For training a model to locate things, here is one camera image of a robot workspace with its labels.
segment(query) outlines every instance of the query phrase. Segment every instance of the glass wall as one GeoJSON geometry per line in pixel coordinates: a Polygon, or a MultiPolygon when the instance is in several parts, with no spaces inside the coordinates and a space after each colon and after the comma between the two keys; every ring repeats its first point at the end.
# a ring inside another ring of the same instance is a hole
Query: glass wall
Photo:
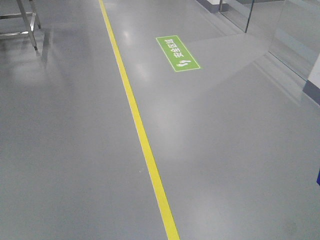
{"type": "Polygon", "coordinates": [[[307,80],[320,52],[320,1],[285,0],[269,51],[307,80]]]}
{"type": "Polygon", "coordinates": [[[246,33],[253,5],[254,0],[220,0],[219,11],[246,33]]]}

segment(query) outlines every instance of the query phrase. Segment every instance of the white footprint icon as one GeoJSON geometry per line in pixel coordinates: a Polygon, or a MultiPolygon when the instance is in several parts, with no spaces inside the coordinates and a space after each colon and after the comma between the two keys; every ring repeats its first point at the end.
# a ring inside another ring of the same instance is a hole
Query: white footprint icon
{"type": "Polygon", "coordinates": [[[189,61],[189,60],[181,60],[179,63],[180,64],[177,64],[177,66],[178,67],[183,67],[185,65],[188,65],[188,63],[191,63],[191,61],[189,61]]]}

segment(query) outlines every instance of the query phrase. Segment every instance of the green floor sign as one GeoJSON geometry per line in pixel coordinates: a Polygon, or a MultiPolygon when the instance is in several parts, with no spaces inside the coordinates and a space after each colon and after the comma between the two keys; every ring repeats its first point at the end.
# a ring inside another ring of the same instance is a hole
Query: green floor sign
{"type": "Polygon", "coordinates": [[[176,72],[201,68],[177,35],[157,37],[156,40],[176,72]]]}

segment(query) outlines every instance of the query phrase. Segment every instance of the yellow line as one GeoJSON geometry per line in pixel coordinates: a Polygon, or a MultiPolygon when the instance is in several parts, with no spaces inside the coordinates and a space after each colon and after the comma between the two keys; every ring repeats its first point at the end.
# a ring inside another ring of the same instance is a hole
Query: yellow line
{"type": "Polygon", "coordinates": [[[114,55],[116,58],[116,62],[118,64],[118,68],[120,71],[122,82],[123,82],[123,85],[125,88],[125,93],[128,98],[128,101],[129,101],[133,120],[134,120],[135,127],[136,127],[136,130],[138,133],[138,137],[139,137],[140,144],[142,147],[145,162],[146,162],[146,165],[147,165],[147,168],[149,171],[149,175],[150,175],[151,182],[153,185],[155,197],[158,202],[158,206],[160,209],[160,213],[161,213],[162,221],[163,221],[164,228],[166,231],[166,235],[168,237],[168,240],[179,240],[180,238],[179,238],[178,230],[177,230],[177,227],[175,224],[175,220],[174,220],[174,217],[172,215],[172,212],[171,212],[171,209],[170,209],[170,206],[168,203],[165,189],[163,187],[163,184],[162,184],[162,181],[161,181],[161,178],[159,175],[157,164],[156,164],[154,155],[152,153],[142,119],[140,117],[140,113],[139,113],[139,109],[138,109],[138,106],[137,106],[137,103],[135,100],[135,96],[134,96],[134,93],[133,93],[132,88],[130,86],[127,72],[126,72],[124,63],[122,61],[120,51],[119,51],[119,48],[117,45],[117,41],[115,39],[115,35],[112,30],[110,21],[109,21],[106,7],[104,5],[103,0],[99,0],[99,3],[100,3],[103,18],[104,18],[105,26],[108,31],[109,38],[110,38],[110,41],[112,44],[112,48],[113,48],[113,52],[114,52],[114,55]]]}

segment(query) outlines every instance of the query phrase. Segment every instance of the metal table leg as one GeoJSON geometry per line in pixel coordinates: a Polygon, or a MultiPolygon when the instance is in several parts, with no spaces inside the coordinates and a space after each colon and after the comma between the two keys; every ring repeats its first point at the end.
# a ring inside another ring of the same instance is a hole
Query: metal table leg
{"type": "Polygon", "coordinates": [[[17,37],[25,37],[26,35],[29,36],[30,41],[34,47],[35,50],[38,50],[36,39],[34,36],[34,25],[35,23],[38,25],[39,28],[41,28],[40,19],[36,10],[35,2],[33,0],[29,0],[29,3],[31,5],[32,12],[26,12],[25,8],[22,4],[21,0],[16,0],[18,7],[20,9],[21,13],[13,13],[13,14],[6,14],[1,15],[1,19],[13,19],[13,18],[22,18],[26,31],[22,32],[10,32],[10,33],[3,33],[0,34],[0,39],[10,39],[10,38],[17,38],[17,37]]]}

